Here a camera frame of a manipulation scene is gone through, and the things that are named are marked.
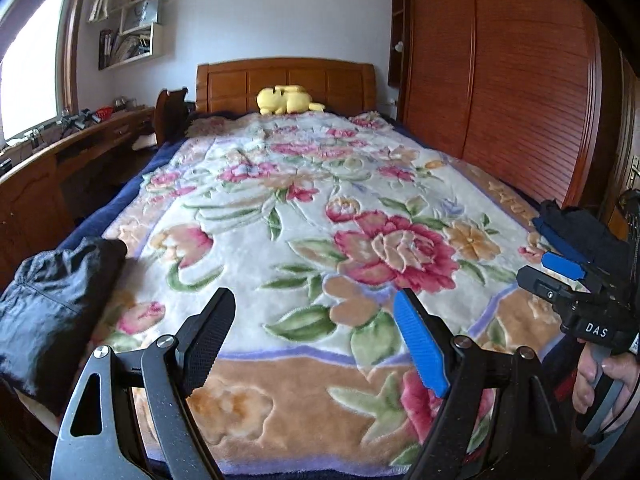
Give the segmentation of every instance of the door handle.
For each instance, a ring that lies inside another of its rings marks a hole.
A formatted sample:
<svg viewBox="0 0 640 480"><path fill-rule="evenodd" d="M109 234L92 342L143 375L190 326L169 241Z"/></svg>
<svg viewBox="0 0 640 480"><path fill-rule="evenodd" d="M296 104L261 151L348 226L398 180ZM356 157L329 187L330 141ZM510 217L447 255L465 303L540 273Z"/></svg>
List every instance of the door handle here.
<svg viewBox="0 0 640 480"><path fill-rule="evenodd" d="M636 182L636 176L640 176L640 158L637 155L634 155L631 160L631 170L629 171L629 176L626 180L626 188L632 189Z"/></svg>

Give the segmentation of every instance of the white wall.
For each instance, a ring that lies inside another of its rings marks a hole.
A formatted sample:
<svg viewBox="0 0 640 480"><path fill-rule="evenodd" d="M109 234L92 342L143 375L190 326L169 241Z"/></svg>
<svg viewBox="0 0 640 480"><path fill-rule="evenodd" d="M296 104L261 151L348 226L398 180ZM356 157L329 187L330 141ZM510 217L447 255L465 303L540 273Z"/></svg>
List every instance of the white wall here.
<svg viewBox="0 0 640 480"><path fill-rule="evenodd" d="M84 20L90 2L85 1ZM164 6L165 55L157 59L98 73L97 41L104 25L81 29L89 46L82 73L78 59L79 100L92 107L89 103L107 94L124 94L139 104L154 104L162 88L182 86L189 88L187 99L194 100L199 63L307 56L373 63L378 101L384 104L393 95L386 86L390 15L391 0L169 0Z"/></svg>
<svg viewBox="0 0 640 480"><path fill-rule="evenodd" d="M115 94L113 74L98 70L98 40L104 23L87 23L94 0L84 0L78 29L78 54L76 75L78 82L78 105L80 109L95 110L109 105Z"/></svg>

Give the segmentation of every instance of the red object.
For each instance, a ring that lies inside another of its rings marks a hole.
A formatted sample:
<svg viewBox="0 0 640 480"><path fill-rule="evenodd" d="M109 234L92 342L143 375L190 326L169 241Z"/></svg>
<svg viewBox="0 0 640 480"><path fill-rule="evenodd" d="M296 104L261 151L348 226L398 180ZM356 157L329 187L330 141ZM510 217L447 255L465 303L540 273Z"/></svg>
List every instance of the red object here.
<svg viewBox="0 0 640 480"><path fill-rule="evenodd" d="M105 106L95 111L95 114L100 117L101 121L106 121L113 114L113 106Z"/></svg>
<svg viewBox="0 0 640 480"><path fill-rule="evenodd" d="M575 378L578 375L578 370L574 370L554 391L556 400L563 402L567 400L574 392Z"/></svg>

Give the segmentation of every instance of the wardrobe door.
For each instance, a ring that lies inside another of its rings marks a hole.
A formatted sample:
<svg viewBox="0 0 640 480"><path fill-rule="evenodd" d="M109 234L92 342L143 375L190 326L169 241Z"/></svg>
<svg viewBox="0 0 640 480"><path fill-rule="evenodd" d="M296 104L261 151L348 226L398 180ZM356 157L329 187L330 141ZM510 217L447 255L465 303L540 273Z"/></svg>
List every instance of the wardrobe door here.
<svg viewBox="0 0 640 480"><path fill-rule="evenodd" d="M598 124L594 15L581 0L476 0L476 30L463 158L537 200L570 202Z"/></svg>
<svg viewBox="0 0 640 480"><path fill-rule="evenodd" d="M428 146L462 157L471 105L474 0L410 0L401 120Z"/></svg>

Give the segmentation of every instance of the window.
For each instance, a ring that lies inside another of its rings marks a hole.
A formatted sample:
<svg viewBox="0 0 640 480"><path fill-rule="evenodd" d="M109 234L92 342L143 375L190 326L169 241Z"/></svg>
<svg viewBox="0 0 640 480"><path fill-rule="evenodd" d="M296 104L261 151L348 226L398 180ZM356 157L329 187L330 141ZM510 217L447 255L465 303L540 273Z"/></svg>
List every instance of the window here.
<svg viewBox="0 0 640 480"><path fill-rule="evenodd" d="M45 0L4 55L0 132L5 139L60 115L56 69L63 1Z"/></svg>

